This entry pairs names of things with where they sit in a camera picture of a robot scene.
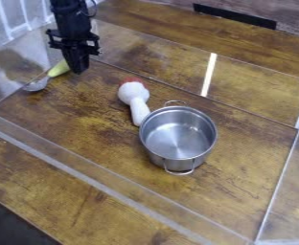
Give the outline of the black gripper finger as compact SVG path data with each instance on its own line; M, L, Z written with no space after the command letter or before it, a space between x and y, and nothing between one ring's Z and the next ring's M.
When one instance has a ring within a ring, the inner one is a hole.
M75 72L77 69L76 59L75 59L75 52L71 49L63 50L63 56L67 60L71 70Z
M89 55L85 51L80 51L77 56L77 72L81 74L89 68Z

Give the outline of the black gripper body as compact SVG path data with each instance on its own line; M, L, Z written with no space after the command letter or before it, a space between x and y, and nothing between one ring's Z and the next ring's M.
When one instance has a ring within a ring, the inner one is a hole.
M49 47L67 51L83 51L88 55L100 53L99 36L91 32L91 18L85 0L49 0L57 29L48 29Z

